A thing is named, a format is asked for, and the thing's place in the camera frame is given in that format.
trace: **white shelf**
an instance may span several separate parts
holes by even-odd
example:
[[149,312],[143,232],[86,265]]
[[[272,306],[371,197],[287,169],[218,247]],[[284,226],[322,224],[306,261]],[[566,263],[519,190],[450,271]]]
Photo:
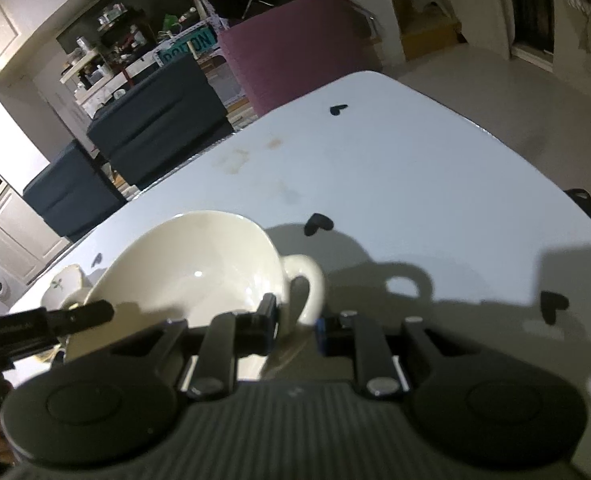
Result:
[[111,81],[115,76],[113,74],[105,75],[102,79],[100,79],[95,85],[91,88],[86,90],[81,97],[76,96],[75,102],[82,106],[86,101],[88,101],[95,92],[102,88],[106,83]]
[[91,61],[93,61],[94,57],[98,57],[99,52],[95,49],[89,50],[82,59],[80,59],[75,65],[67,70],[66,74],[62,76],[60,79],[60,83],[66,83],[71,77],[77,74],[80,70],[82,70],[86,65],[88,65]]

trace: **white table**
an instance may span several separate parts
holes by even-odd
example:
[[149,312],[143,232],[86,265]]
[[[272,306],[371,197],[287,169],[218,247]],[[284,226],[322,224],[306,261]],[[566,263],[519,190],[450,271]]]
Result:
[[[248,216],[281,253],[316,258],[334,310],[422,315],[567,378],[591,403],[591,220],[488,132],[371,72],[274,110],[128,203],[12,312],[38,307],[64,266],[95,281],[139,235],[198,209]],[[304,237],[314,212],[335,229]],[[571,301],[555,326],[541,290]],[[36,371],[26,362],[20,378]],[[575,463],[591,474],[591,414]]]

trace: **license plate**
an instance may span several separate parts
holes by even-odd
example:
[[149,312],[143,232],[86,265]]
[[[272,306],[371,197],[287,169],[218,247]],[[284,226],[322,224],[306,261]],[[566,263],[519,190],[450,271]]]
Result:
[[215,46],[217,44],[217,38],[208,25],[196,28],[193,32],[179,38],[169,48],[159,51],[158,56],[160,56],[162,64],[166,64],[178,56],[191,54],[191,49],[188,47],[189,42],[193,46],[195,53],[199,56],[201,53]]

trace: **pink chair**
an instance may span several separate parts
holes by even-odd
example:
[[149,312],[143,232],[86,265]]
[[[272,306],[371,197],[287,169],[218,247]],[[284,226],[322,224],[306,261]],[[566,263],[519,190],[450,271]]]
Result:
[[294,0],[221,32],[230,69],[258,116],[368,70],[344,0]]

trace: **floor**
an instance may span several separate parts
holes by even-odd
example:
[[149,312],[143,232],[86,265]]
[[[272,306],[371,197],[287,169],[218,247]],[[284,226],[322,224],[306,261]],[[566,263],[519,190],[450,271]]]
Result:
[[591,100],[553,74],[462,44],[389,75],[479,124],[562,189],[591,193]]

